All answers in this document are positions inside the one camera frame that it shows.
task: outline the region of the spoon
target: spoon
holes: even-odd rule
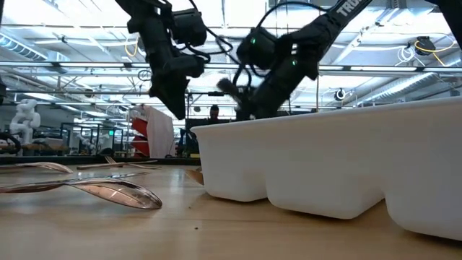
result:
[[[114,178],[125,178],[132,175],[115,175],[109,178],[81,178],[62,181],[46,181],[40,183],[0,186],[0,193],[32,193],[49,191],[61,186],[76,189],[100,197],[117,204],[137,209],[159,209],[162,201],[152,191],[142,186]]]
[[[70,168],[64,165],[61,165],[59,163],[54,163],[54,162],[17,163],[13,165],[0,166],[0,170],[14,170],[14,169],[20,169],[20,168],[29,168],[29,167],[57,170],[62,173],[73,173],[73,171]]]
[[[113,158],[111,158],[110,156],[105,156],[105,159],[106,159],[106,161],[107,161],[108,163],[77,166],[77,170],[114,168],[114,167],[123,167],[123,166],[132,166],[132,167],[136,167],[136,168],[150,169],[150,170],[155,170],[155,169],[160,168],[159,166],[140,165],[140,164],[144,164],[144,163],[155,163],[155,162],[157,162],[156,160],[150,160],[150,161],[145,161],[145,162],[131,163],[131,162],[116,162],[116,161],[115,161]]]

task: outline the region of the wooden table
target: wooden table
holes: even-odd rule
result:
[[[0,183],[70,177],[26,170],[1,173]],[[215,199],[181,168],[165,166],[129,180],[153,190],[164,207],[131,209],[71,187],[0,195],[0,259],[462,259],[461,242],[402,230],[384,203],[344,221],[285,211],[267,200]]]

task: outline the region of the ceiling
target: ceiling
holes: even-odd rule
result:
[[[170,0],[170,2],[174,10],[192,7],[188,0]],[[234,38],[245,37],[249,29],[256,26],[271,3],[268,0],[195,0],[195,2],[208,27],[218,35]],[[411,9],[404,8],[405,6],[401,6],[400,9],[387,8],[389,4],[396,2],[374,1],[370,8],[358,15],[342,31],[333,47],[322,59],[321,65],[442,66],[433,55],[418,56],[412,53],[413,48],[410,48],[410,51],[404,49],[408,43],[414,44],[418,36],[429,36],[437,49],[442,50],[437,53],[437,56],[443,61],[447,61],[446,57],[460,52],[443,16],[436,12],[433,6],[425,4]],[[411,7],[414,2],[408,0],[407,7]],[[301,28],[318,15],[318,11],[307,7],[281,8],[269,15],[263,26],[280,36]],[[56,88],[62,92],[93,89],[98,92],[110,92],[110,94],[85,97],[64,93],[55,95],[54,98],[60,102],[70,103],[151,103],[170,114],[156,98],[145,95],[150,85],[149,82],[138,79],[137,72],[141,69],[123,72],[121,69],[96,68],[95,62],[144,62],[142,51],[135,51],[137,35],[129,34],[126,29],[129,19],[130,17],[119,5],[111,0],[6,0],[0,30],[2,35],[42,53],[46,61],[92,63],[87,64],[83,69],[66,68],[67,73],[62,75],[31,66],[9,67],[3,72],[5,77],[9,77],[7,80],[9,88],[31,92]],[[232,44],[236,49],[239,41],[234,40]],[[206,44],[198,49],[206,52],[219,51],[211,35],[207,38]],[[32,61],[6,48],[0,48],[0,57],[2,61]],[[231,78],[235,73],[236,65],[225,66],[232,63],[226,55],[212,56],[212,63],[219,64],[215,66],[217,69],[206,69],[206,73],[200,78],[192,79],[188,87],[191,92],[215,91],[216,82],[223,77]],[[294,91],[290,101],[291,105],[300,106],[300,109],[312,108],[316,105],[316,93],[319,87],[318,104],[321,108],[342,105],[353,107],[357,105],[355,103],[357,98],[372,91],[379,91],[381,87],[397,79],[413,76],[413,74],[371,72],[323,72],[319,82],[304,79]],[[241,77],[239,84],[245,84],[246,80],[247,77]],[[262,79],[253,76],[254,85],[261,81]],[[428,86],[422,86],[418,94],[406,93],[402,97],[394,98],[392,102],[405,97],[417,99],[437,92],[441,87],[456,86],[457,83],[458,80],[446,80],[441,77],[438,84],[433,82]],[[334,100],[334,93],[340,88],[349,94],[342,103]],[[206,116],[208,107],[212,104],[222,108],[221,116],[234,114],[232,108],[234,102],[229,97],[194,95],[192,102],[193,106],[201,107],[200,112],[191,109],[190,114],[193,116]],[[92,105],[91,108],[78,105],[68,105],[68,107],[75,108],[77,111],[100,111],[114,117],[123,116],[123,112],[119,109],[114,107],[108,109],[107,105]]]

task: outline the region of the red panel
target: red panel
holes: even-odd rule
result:
[[[140,118],[135,118],[131,122],[131,128],[137,130],[140,134],[147,137],[147,122]]]
[[[133,140],[136,142],[132,142],[131,146],[134,147],[136,150],[140,151],[140,153],[142,153],[143,155],[146,155],[147,157],[149,157],[149,145],[147,144],[147,142],[138,142],[138,141],[146,141],[146,138],[142,136],[135,136]]]

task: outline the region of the person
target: person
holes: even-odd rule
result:
[[[209,124],[218,124],[219,123],[218,113],[219,113],[218,105],[213,105],[210,108]]]

